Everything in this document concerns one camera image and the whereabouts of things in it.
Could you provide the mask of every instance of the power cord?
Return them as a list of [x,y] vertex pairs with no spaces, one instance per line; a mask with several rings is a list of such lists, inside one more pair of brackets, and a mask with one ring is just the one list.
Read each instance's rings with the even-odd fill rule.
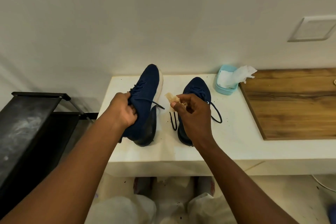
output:
[[320,184],[323,188],[326,188],[326,189],[328,189],[328,190],[330,190],[330,191],[332,191],[332,192],[336,192],[336,190],[333,190],[333,189],[328,188],[327,186],[323,185],[319,180],[316,179],[316,177],[315,177],[314,175],[311,175],[311,176],[312,176],[313,179],[314,179],[318,184]]

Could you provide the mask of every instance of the white countertop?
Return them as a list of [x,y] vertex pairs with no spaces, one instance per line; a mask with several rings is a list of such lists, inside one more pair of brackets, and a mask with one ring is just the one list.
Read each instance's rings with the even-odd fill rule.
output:
[[[336,140],[291,140],[264,141],[240,89],[230,96],[219,94],[213,88],[215,74],[164,75],[159,104],[165,110],[157,109],[157,131],[154,141],[146,147],[139,147],[123,138],[111,155],[109,162],[157,162],[157,161],[199,161],[202,157],[194,147],[183,145],[170,122],[170,105],[167,92],[181,94],[188,82],[199,76],[207,83],[213,104],[220,111],[223,123],[212,120],[212,133],[226,154],[234,160],[273,159],[336,159]],[[112,77],[99,116],[106,110],[117,92],[127,92],[136,84],[139,76]],[[212,108],[212,115],[217,118]]]

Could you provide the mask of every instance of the wall socket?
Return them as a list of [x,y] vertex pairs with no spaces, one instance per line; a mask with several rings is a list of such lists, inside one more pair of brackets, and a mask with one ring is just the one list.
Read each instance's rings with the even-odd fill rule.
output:
[[327,40],[336,29],[336,15],[304,17],[288,42]]

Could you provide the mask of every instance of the hand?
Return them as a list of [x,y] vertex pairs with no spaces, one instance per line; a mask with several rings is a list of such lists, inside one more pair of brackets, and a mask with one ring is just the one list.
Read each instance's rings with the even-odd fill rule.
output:
[[184,130],[196,149],[217,146],[211,131],[210,105],[195,94],[181,94],[177,97],[182,103],[188,104],[187,108],[177,102],[172,102],[170,106],[181,117]]
[[136,109],[133,105],[128,105],[128,98],[131,96],[129,92],[127,93],[117,93],[111,100],[110,105],[104,112],[106,117],[112,116],[121,123],[121,126],[126,129],[137,120],[138,115]]

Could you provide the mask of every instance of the white table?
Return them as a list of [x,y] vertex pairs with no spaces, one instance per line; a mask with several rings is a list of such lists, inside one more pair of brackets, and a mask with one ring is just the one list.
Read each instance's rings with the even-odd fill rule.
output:
[[[211,175],[198,151],[179,141],[177,132],[172,129],[170,105],[164,96],[167,92],[181,94],[196,76],[207,83],[212,102],[223,118],[222,124],[212,121],[216,142],[247,174],[336,173],[336,140],[264,141],[240,89],[230,96],[217,93],[213,88],[215,74],[164,75],[159,104],[166,109],[157,109],[154,141],[139,147],[123,138],[109,159],[107,173],[123,177]],[[138,79],[139,76],[112,77],[99,116],[117,92],[129,91]],[[212,115],[218,117],[213,108]]]

